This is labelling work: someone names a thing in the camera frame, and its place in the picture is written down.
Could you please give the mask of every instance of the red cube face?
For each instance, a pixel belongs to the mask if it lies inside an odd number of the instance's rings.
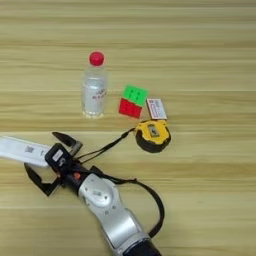
[[[141,110],[142,107],[136,106],[134,103],[126,99],[121,99],[119,113],[139,118]]]
[[[131,115],[133,111],[133,103],[126,99],[121,99],[119,113],[124,115]]]
[[[133,116],[133,117],[136,117],[136,118],[140,118],[141,110],[142,110],[142,107],[135,105],[135,106],[133,107],[132,116]]]

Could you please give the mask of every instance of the wooden table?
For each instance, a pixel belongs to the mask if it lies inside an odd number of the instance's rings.
[[[138,122],[118,114],[124,86],[147,88],[166,107],[170,146],[150,155],[130,135],[90,165],[159,192],[163,255],[253,256],[255,14],[254,0],[0,0],[1,135],[52,145],[51,132],[63,131],[89,152]],[[80,86],[93,50],[106,55],[109,93],[105,117],[90,121]],[[149,230],[158,217],[150,196],[120,190]],[[21,163],[1,159],[0,255],[110,253],[75,195],[46,198]]]

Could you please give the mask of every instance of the green cube face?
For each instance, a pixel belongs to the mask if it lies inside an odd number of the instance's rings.
[[[148,91],[135,87],[133,85],[127,85],[124,93],[123,98],[129,100],[132,103],[135,103],[137,106],[143,107],[145,101],[148,96]]]

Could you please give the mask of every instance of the silver metal arm segment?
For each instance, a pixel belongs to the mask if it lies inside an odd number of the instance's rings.
[[[133,213],[124,207],[110,180],[90,174],[78,195],[100,221],[114,255],[121,256],[132,245],[150,239]]]

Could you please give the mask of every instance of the water bottle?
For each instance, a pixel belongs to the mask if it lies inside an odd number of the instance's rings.
[[[107,76],[104,70],[104,55],[93,52],[89,57],[90,65],[85,72],[82,86],[82,109],[89,118],[103,116],[107,93]]]

